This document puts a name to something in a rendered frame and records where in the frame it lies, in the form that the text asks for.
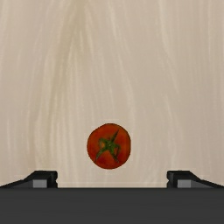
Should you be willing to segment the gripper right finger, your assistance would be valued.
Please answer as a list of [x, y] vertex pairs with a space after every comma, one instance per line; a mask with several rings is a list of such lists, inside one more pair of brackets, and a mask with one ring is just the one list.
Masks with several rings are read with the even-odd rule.
[[200, 179], [190, 171], [168, 171], [166, 177], [168, 188], [223, 188], [223, 185]]

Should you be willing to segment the red tomato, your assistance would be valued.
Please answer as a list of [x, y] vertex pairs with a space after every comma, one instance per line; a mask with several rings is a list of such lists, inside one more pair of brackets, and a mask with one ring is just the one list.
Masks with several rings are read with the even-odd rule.
[[124, 165], [130, 153], [130, 134], [115, 123], [103, 124], [87, 139], [87, 154], [102, 169], [112, 170]]

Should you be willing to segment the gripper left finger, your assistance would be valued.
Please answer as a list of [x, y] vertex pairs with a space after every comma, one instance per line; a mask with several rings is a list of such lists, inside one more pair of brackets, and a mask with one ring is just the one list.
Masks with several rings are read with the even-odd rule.
[[24, 179], [1, 185], [1, 188], [57, 188], [57, 178], [56, 171], [34, 171]]

